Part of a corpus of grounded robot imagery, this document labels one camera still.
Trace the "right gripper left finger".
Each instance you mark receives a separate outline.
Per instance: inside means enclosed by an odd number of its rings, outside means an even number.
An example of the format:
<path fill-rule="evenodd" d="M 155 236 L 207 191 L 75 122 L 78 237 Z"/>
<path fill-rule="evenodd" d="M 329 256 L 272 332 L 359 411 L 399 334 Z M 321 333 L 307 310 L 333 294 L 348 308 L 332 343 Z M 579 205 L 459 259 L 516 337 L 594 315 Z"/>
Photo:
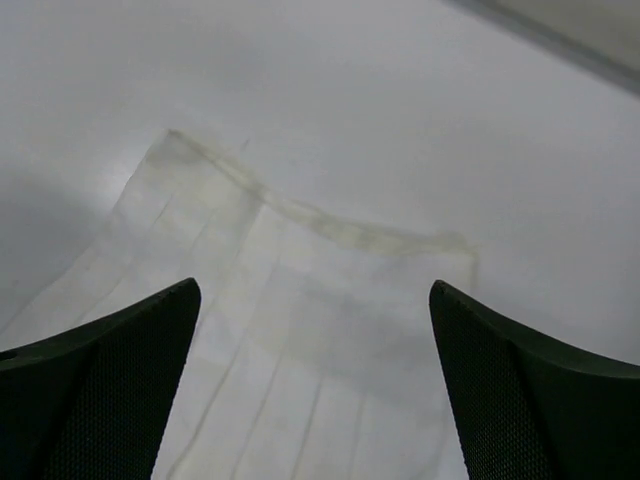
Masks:
<path fill-rule="evenodd" d="M 2 478 L 150 478 L 200 306 L 186 278 L 2 352 Z"/>

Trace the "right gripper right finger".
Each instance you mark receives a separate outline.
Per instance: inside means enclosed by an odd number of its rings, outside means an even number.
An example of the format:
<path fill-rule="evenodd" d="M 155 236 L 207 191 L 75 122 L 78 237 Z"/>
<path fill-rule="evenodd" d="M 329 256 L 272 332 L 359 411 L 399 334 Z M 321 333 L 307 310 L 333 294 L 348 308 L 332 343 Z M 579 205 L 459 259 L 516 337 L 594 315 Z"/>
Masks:
<path fill-rule="evenodd" d="M 638 366 L 522 325 L 442 280 L 429 308 L 469 478 L 638 478 Z"/>

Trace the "white pleated skirt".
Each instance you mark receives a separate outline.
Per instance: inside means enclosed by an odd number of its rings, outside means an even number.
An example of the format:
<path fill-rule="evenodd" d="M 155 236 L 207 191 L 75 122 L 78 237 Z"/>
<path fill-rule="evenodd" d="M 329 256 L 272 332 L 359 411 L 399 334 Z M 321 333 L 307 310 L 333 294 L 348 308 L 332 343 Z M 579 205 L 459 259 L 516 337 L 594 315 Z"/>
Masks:
<path fill-rule="evenodd" d="M 428 293 L 474 283 L 457 233 L 412 235 L 287 199 L 170 131 L 92 220 L 1 174 L 1 343 L 186 277 L 201 314 L 157 479 L 462 479 Z"/>

